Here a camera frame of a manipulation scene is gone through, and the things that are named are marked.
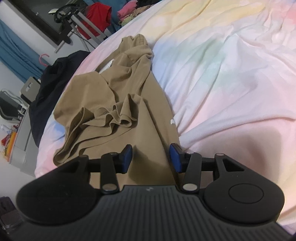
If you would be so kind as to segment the silver tripod stand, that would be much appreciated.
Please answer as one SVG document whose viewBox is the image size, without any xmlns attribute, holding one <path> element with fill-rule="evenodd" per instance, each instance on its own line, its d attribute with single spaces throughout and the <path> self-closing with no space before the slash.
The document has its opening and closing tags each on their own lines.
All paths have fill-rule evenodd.
<svg viewBox="0 0 296 241">
<path fill-rule="evenodd" d="M 48 14 L 53 15 L 56 23 L 61 23 L 68 27 L 70 26 L 72 30 L 67 36 L 76 35 L 87 52 L 90 52 L 88 46 L 93 49 L 95 49 L 95 47 L 81 35 L 78 28 L 81 28 L 97 45 L 100 45 L 105 39 L 111 36 L 111 32 L 108 28 L 101 31 L 91 20 L 86 18 L 86 16 L 79 11 L 79 6 L 77 4 L 70 3 L 59 9 L 51 9 Z"/>
</svg>

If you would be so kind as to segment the olive tan garment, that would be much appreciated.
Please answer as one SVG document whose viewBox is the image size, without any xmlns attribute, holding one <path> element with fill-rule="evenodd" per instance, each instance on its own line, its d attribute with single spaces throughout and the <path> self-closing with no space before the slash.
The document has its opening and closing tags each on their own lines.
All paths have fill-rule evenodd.
<svg viewBox="0 0 296 241">
<path fill-rule="evenodd" d="M 127 23 L 129 23 L 131 20 L 136 18 L 138 15 L 149 9 L 152 5 L 142 6 L 140 8 L 136 8 L 131 14 L 125 16 L 123 20 L 119 21 L 120 26 L 125 26 Z"/>
</svg>

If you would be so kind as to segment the white dressing table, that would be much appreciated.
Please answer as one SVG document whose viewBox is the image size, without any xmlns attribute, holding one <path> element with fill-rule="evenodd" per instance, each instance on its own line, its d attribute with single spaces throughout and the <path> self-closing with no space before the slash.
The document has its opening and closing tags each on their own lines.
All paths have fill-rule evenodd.
<svg viewBox="0 0 296 241">
<path fill-rule="evenodd" d="M 32 136 L 29 110 L 27 110 L 18 127 L 9 163 L 21 172 L 35 177 L 37 156 L 38 147 Z"/>
</svg>

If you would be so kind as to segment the left blue curtain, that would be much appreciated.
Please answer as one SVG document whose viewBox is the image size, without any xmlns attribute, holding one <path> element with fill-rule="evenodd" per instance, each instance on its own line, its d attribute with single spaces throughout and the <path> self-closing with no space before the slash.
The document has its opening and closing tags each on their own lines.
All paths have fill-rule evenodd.
<svg viewBox="0 0 296 241">
<path fill-rule="evenodd" d="M 29 77 L 41 78 L 45 66 L 37 54 L 19 38 L 4 22 L 0 26 L 1 62 L 10 69 L 22 82 Z"/>
</svg>

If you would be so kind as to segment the red garment on stand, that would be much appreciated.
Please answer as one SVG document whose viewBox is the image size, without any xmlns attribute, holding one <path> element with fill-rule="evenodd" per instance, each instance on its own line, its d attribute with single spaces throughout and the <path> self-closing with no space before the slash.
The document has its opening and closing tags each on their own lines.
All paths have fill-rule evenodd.
<svg viewBox="0 0 296 241">
<path fill-rule="evenodd" d="M 79 11 L 90 20 L 100 31 L 104 32 L 111 25 L 111 11 L 112 8 L 100 2 L 96 2 L 89 6 L 80 6 Z M 86 21 L 81 19 L 83 25 L 88 28 L 88 30 L 95 36 L 99 36 L 99 33 L 95 31 Z M 83 35 L 87 40 L 90 39 L 90 36 L 82 30 L 81 27 L 78 27 L 78 31 Z"/>
</svg>

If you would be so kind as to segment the pink garment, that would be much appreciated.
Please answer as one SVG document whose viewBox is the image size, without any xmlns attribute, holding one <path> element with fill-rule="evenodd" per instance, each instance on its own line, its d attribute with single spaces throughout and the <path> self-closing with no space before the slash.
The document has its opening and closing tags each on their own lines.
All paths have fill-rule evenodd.
<svg viewBox="0 0 296 241">
<path fill-rule="evenodd" d="M 126 16 L 130 15 L 136 8 L 137 0 L 129 1 L 117 12 L 117 16 L 120 20 L 123 20 Z"/>
</svg>

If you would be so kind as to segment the dark navy garment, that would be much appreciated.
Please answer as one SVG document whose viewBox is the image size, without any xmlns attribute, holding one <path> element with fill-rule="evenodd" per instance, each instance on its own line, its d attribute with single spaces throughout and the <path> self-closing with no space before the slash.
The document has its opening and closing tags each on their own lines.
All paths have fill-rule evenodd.
<svg viewBox="0 0 296 241">
<path fill-rule="evenodd" d="M 44 70 L 36 99 L 29 107 L 31 132 L 36 146 L 40 144 L 46 123 L 64 88 L 89 54 L 82 50 L 74 52 L 58 58 Z"/>
</svg>

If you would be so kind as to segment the tan hoodie jacket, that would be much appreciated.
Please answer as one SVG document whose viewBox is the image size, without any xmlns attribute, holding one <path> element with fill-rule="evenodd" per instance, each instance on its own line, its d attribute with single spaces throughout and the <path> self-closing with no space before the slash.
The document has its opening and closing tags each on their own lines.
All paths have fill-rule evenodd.
<svg viewBox="0 0 296 241">
<path fill-rule="evenodd" d="M 65 141 L 53 162 L 61 166 L 79 155 L 97 159 L 132 146 L 123 185 L 172 185 L 177 174 L 169 147 L 179 137 L 173 114 L 152 67 L 152 50 L 138 34 L 122 39 L 95 71 L 75 76 L 59 99 L 55 120 Z"/>
</svg>

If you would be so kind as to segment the pastel tie-dye bed sheet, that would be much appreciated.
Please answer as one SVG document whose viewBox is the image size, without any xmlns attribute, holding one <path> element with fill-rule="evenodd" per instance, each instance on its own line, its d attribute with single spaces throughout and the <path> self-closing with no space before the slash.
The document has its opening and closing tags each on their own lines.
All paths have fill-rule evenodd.
<svg viewBox="0 0 296 241">
<path fill-rule="evenodd" d="M 182 148 L 225 153 L 276 183 L 295 227 L 295 1 L 163 1 L 100 44 L 78 67 L 109 70 L 142 34 Z"/>
</svg>

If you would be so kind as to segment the pink clothes hanger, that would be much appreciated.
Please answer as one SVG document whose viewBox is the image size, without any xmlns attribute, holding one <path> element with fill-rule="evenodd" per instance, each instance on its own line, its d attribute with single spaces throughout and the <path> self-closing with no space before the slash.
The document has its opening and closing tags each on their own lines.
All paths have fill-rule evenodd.
<svg viewBox="0 0 296 241">
<path fill-rule="evenodd" d="M 48 58 L 49 55 L 48 54 L 41 54 L 39 56 L 39 63 L 45 67 L 48 67 L 49 66 L 49 63 L 46 61 L 46 58 Z"/>
</svg>

